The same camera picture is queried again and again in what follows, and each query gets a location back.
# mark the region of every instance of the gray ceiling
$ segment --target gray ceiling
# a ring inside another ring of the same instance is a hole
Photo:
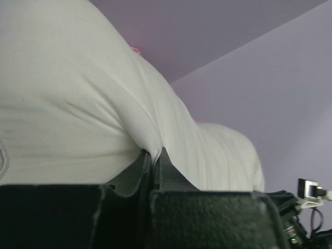
[[[173,82],[327,0],[91,0]]]

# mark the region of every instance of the ceiling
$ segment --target ceiling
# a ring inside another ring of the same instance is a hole
[[[327,0],[91,0],[169,82]]]

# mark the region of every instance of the white cloth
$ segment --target white cloth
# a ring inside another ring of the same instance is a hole
[[[90,2],[0,0],[0,184],[104,183],[163,146],[202,190],[264,190],[251,142],[196,124]]]

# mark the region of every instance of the pink object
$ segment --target pink object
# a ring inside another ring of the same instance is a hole
[[[140,56],[143,56],[142,52],[138,48],[135,47],[130,47],[130,48],[134,50],[136,53],[138,53]]]

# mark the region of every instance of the purple wall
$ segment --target purple wall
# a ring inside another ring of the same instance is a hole
[[[328,1],[172,84],[196,121],[252,140],[267,191],[296,193],[297,178],[332,189],[331,13]],[[331,209],[321,208],[324,229]]]

